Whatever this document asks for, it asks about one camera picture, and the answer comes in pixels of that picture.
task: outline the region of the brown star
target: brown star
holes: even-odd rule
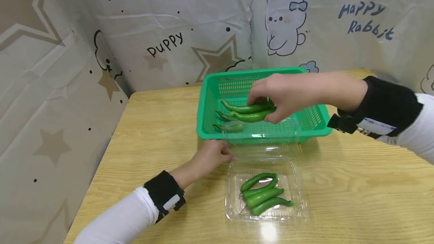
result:
[[[228,67],[242,60],[237,53],[237,40],[235,35],[230,37],[217,50],[206,50],[196,47],[192,47],[191,49],[203,64],[203,68],[196,82],[203,81],[203,78],[209,73],[225,72]]]
[[[44,0],[0,1],[0,10],[2,10],[0,12],[0,51],[21,36],[63,45],[62,39],[46,15],[43,5]]]
[[[107,71],[102,71],[102,76],[98,81],[98,84],[105,87],[105,90],[107,91],[107,95],[110,101],[112,100],[113,93],[115,91],[120,91],[115,80],[110,76],[109,72]]]
[[[160,57],[159,54],[154,56],[143,56],[143,58],[148,62],[149,69],[159,69],[163,71],[163,64],[168,62],[167,59]]]
[[[56,221],[56,219],[60,216],[62,212],[65,212],[65,218],[63,219],[63,225],[65,226],[66,232],[69,231],[69,210],[68,210],[68,204],[66,202],[66,199],[63,201],[62,205],[60,205],[59,210],[54,214],[54,216],[50,219],[50,221],[47,224],[47,227],[45,231],[42,233],[42,236],[39,239],[36,239],[35,241],[31,242],[31,244],[40,244],[43,243],[45,237],[48,235],[48,231],[51,229],[51,226]]]
[[[57,166],[62,154],[71,151],[71,148],[63,141],[63,129],[54,134],[40,129],[42,144],[33,153],[34,156],[48,156],[51,162]]]

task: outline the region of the black wrist strap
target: black wrist strap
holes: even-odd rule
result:
[[[351,134],[358,130],[377,139],[383,135],[396,137],[413,124],[423,105],[412,90],[374,76],[363,80],[368,91],[360,106],[353,112],[338,109],[328,127]]]
[[[173,176],[166,171],[146,182],[143,187],[158,209],[159,215],[155,223],[168,215],[170,209],[178,211],[185,204],[184,191],[180,189]]]

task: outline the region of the container lid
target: container lid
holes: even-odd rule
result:
[[[289,117],[279,126],[270,122],[241,122],[231,121],[222,125],[223,140],[234,145],[231,154],[237,159],[275,159],[289,157],[288,153],[297,151],[301,127],[298,121]],[[281,132],[291,138],[290,142],[282,144],[272,136],[273,129],[281,128]]]

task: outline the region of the table surface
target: table surface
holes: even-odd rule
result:
[[[199,91],[184,87],[131,96],[65,243],[161,170],[191,158],[201,144]],[[186,189],[182,209],[134,243],[434,243],[434,167],[408,150],[333,131],[300,144],[292,159],[309,207],[307,222],[226,219],[228,166],[222,165]]]

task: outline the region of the green chili pepper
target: green chili pepper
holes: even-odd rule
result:
[[[235,133],[235,132],[241,132],[244,130],[244,126],[242,124],[234,124],[230,127],[223,127],[220,124],[212,124],[215,126],[218,130],[228,133]]]
[[[252,178],[250,178],[249,180],[245,181],[245,183],[241,185],[240,190],[241,190],[241,192],[245,192],[246,190],[253,187],[253,185],[256,184],[257,182],[259,182],[260,180],[267,179],[267,178],[274,178],[276,176],[277,176],[276,173],[269,173],[269,172],[263,172],[263,173],[257,174],[255,176],[253,176]]]
[[[283,204],[283,205],[286,205],[286,206],[289,206],[289,207],[291,207],[292,205],[294,205],[292,203],[292,201],[286,201],[283,198],[274,197],[274,198],[270,198],[270,199],[264,201],[261,204],[258,204],[257,206],[255,206],[254,208],[252,208],[250,210],[250,213],[252,213],[252,215],[254,215],[254,216],[259,216],[263,212],[265,212],[265,210],[270,209],[271,207],[274,207],[275,205],[278,205],[278,204]]]
[[[225,100],[222,100],[222,104],[229,111],[236,111],[238,113],[243,113],[243,114],[256,113],[256,112],[268,110],[269,108],[271,108],[270,102],[260,102],[259,104],[253,104],[250,106],[242,107],[242,106],[234,106],[234,105],[228,104],[228,102],[226,102]]]
[[[246,200],[246,205],[248,206],[248,208],[252,209],[255,206],[265,202],[266,200],[282,194],[284,191],[285,191],[284,189],[276,189],[276,188],[265,190],[264,192],[261,192],[255,196],[249,197]]]
[[[271,108],[268,110],[264,110],[257,113],[251,113],[251,114],[240,114],[236,111],[231,112],[231,116],[237,118],[237,120],[240,120],[242,122],[260,122],[265,119],[269,113],[273,113],[276,111],[276,108]]]
[[[225,121],[225,122],[230,122],[230,121],[236,121],[236,120],[237,120],[237,118],[235,118],[235,117],[232,117],[232,116],[228,116],[228,115],[226,115],[226,114],[223,114],[223,112],[220,111],[220,110],[216,110],[216,112],[217,112],[218,116],[220,116],[220,118],[221,118],[223,121]]]
[[[257,195],[258,193],[264,192],[265,190],[272,189],[276,185],[276,183],[277,183],[277,176],[273,177],[271,182],[264,187],[261,187],[259,189],[246,190],[245,192],[243,192],[243,199],[247,200],[251,196]]]

